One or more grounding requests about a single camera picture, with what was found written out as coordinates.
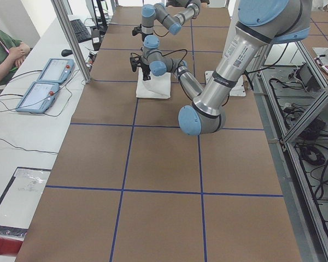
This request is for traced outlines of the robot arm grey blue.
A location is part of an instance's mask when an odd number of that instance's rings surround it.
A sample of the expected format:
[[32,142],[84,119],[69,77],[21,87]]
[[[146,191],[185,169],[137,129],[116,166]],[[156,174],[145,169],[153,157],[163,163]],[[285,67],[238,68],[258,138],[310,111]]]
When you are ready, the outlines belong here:
[[160,41],[154,35],[158,21],[171,34],[177,34],[184,23],[198,17],[200,1],[182,1],[184,10],[171,15],[161,3],[142,7],[142,22],[133,35],[142,36],[142,54],[131,57],[132,70],[140,68],[143,80],[172,73],[180,82],[191,104],[180,109],[178,121],[188,135],[219,131],[225,124],[223,102],[259,51],[268,44],[292,43],[305,39],[310,30],[311,1],[241,1],[238,6],[236,35],[227,42],[221,61],[205,86],[194,78],[182,59],[164,56]]
[[154,34],[154,22],[158,21],[170,34],[176,35],[182,28],[182,25],[190,19],[198,17],[201,9],[201,2],[196,0],[178,1],[185,8],[183,11],[171,15],[163,3],[145,4],[142,6],[142,23],[132,30],[132,35],[141,35],[142,41],[148,35]]

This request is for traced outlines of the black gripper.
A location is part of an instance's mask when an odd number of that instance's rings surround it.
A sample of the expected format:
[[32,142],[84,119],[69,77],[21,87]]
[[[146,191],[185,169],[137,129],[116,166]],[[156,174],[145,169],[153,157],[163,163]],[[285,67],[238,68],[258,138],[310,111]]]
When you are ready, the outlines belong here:
[[141,40],[143,41],[145,38],[145,33],[142,31],[142,24],[136,26],[132,30],[132,35],[135,37],[137,35],[141,35]]
[[141,68],[143,72],[143,81],[151,80],[149,65],[142,61],[141,55],[137,53],[130,54],[130,65],[133,72],[136,72],[137,68]]

